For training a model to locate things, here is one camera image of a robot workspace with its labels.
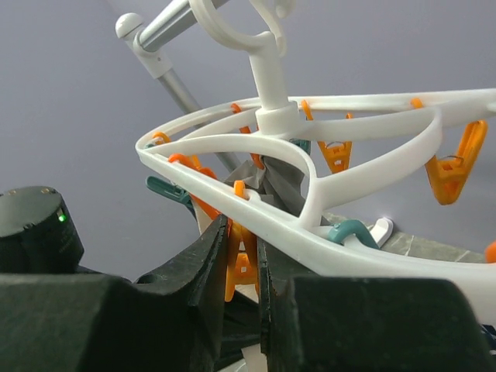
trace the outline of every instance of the black cylindrical sensor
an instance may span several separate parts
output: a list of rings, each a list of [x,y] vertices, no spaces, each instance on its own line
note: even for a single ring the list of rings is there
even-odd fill
[[[17,188],[0,196],[0,272],[74,273],[84,249],[62,195]]]

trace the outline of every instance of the clothespin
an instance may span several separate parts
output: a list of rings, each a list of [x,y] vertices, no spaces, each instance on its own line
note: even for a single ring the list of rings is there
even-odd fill
[[[184,205],[195,216],[191,196],[183,188],[153,176],[146,179],[146,186],[158,195]]]
[[[415,109],[423,107],[418,98],[413,98],[411,104]],[[458,200],[484,144],[487,129],[484,120],[471,122],[465,128],[454,155],[444,159],[434,155],[425,164],[431,189],[441,205],[453,204]]]
[[[289,142],[293,143],[294,145],[298,146],[300,149],[305,151],[308,155],[310,155],[310,145],[311,142],[306,140],[306,139],[290,139]]]
[[[241,112],[241,108],[236,103],[233,103],[231,105],[231,109],[232,109],[232,112],[234,114]],[[239,131],[243,134],[250,134],[251,133],[249,126],[244,126],[243,128],[239,128]],[[259,154],[251,153],[250,156],[251,156],[251,159],[253,160],[253,163],[257,166],[257,168],[265,169],[264,163],[262,163],[262,160],[260,159]]]
[[[243,181],[234,182],[234,192],[244,198]],[[240,250],[241,243],[244,245],[244,251]],[[255,284],[258,293],[257,237],[238,222],[232,221],[227,249],[225,301],[233,299],[238,284]]]
[[[305,112],[307,120],[313,120],[312,110],[306,101],[301,101],[301,107]],[[348,113],[346,115],[347,119],[352,119],[352,114]],[[352,143],[346,141],[340,143],[339,145],[330,146],[325,142],[318,141],[320,150],[324,159],[331,170],[331,173],[339,173],[350,167],[350,157],[351,157],[351,147]]]
[[[195,166],[195,164],[193,163],[193,160],[189,157],[186,157],[182,153],[173,153],[172,155],[170,155],[169,156],[169,162],[173,163],[174,161],[179,161],[179,163],[183,164],[184,166],[186,166],[188,168],[194,169],[194,170],[196,170],[196,171],[198,171],[198,172],[200,172],[206,176],[217,179],[214,172],[210,168]],[[211,220],[216,219],[217,216],[220,214],[220,212],[217,209],[214,209],[213,207],[211,207],[210,205],[208,205],[204,201],[198,199],[196,196],[194,196],[194,195],[190,195],[190,196],[200,206],[200,208],[203,209],[203,212],[205,212],[206,215]]]
[[[154,146],[163,145],[164,143],[169,143],[171,141],[169,136],[163,132],[155,132],[153,134],[152,138],[155,139]],[[202,163],[200,162],[200,159],[198,158],[197,155],[192,155],[191,161],[193,162],[195,167],[202,167]]]
[[[364,246],[379,250],[377,242],[372,237],[369,229],[357,219],[349,219],[341,223],[336,223],[327,234],[327,240],[336,244],[343,244],[344,240],[354,235]]]

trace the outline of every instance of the white plastic frame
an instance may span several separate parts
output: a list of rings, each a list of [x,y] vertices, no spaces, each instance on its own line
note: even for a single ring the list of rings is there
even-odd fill
[[[249,53],[260,98],[236,102],[242,109],[239,114],[233,115],[231,103],[226,103],[156,128],[136,144],[141,161],[317,274],[445,278],[457,284],[467,296],[480,322],[496,325],[493,308],[496,302],[496,267],[493,264],[404,257],[372,250],[353,238],[347,239],[345,246],[340,246],[325,239],[329,228],[319,226],[324,210],[370,195],[423,167],[439,149],[443,127],[466,125],[492,117],[496,89],[288,98],[277,52],[276,40],[280,44],[280,37],[269,32],[258,36],[239,34],[219,17],[211,0],[189,1],[198,23],[215,40]],[[256,7],[259,12],[260,7],[265,6],[264,0],[251,1],[259,5]],[[276,22],[273,12],[260,14],[266,21],[270,15],[273,17],[270,22]],[[267,23],[273,29],[274,24],[270,22]],[[420,98],[425,107],[413,110],[413,98]],[[383,115],[305,121],[298,114],[298,105],[303,99],[314,112],[375,112]],[[157,130],[173,136],[207,121],[212,123],[176,142],[146,149]],[[254,122],[260,131],[250,135],[230,133]],[[311,157],[287,141],[299,138],[344,142],[404,135],[414,138],[381,157],[326,177],[317,177]],[[173,153],[191,156],[233,151],[274,157],[303,172],[309,179],[308,195],[299,217],[264,203],[255,191],[248,190],[246,199],[240,198],[222,182],[168,161]]]

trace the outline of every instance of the teal clothespin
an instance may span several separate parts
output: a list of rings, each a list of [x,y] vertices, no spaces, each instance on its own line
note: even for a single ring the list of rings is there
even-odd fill
[[[348,236],[354,235],[364,246],[379,250],[380,247],[370,234],[369,229],[357,219],[349,219],[347,221],[337,223],[329,230],[327,240],[337,244],[343,244],[344,239]]]
[[[310,155],[310,141],[307,141],[306,139],[290,139],[289,142],[293,143],[294,145],[300,147],[303,151],[305,151],[308,155]]]
[[[146,179],[146,186],[158,195],[184,205],[196,217],[191,196],[183,188],[153,176]]]

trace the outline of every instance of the gray wall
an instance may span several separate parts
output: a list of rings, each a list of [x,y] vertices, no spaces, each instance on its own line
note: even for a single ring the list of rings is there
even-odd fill
[[[0,190],[58,188],[86,248],[83,264],[134,278],[198,233],[185,208],[144,186],[151,171],[134,143],[181,113],[114,34],[122,12],[150,19],[167,2],[108,1],[113,8],[97,0],[0,5]],[[242,31],[262,30],[249,2],[232,0],[222,13]],[[290,94],[496,87],[494,14],[494,2],[299,1],[284,21]],[[256,94],[247,55],[218,45],[199,26],[166,49],[201,105]],[[439,155],[456,149],[461,132],[446,133]],[[356,143],[352,163],[406,140]],[[386,215],[408,233],[482,251],[496,239],[495,141],[493,126],[455,205],[437,204],[422,169],[334,212],[368,220]],[[314,158],[328,173],[318,151]],[[209,165],[226,174],[214,157]]]

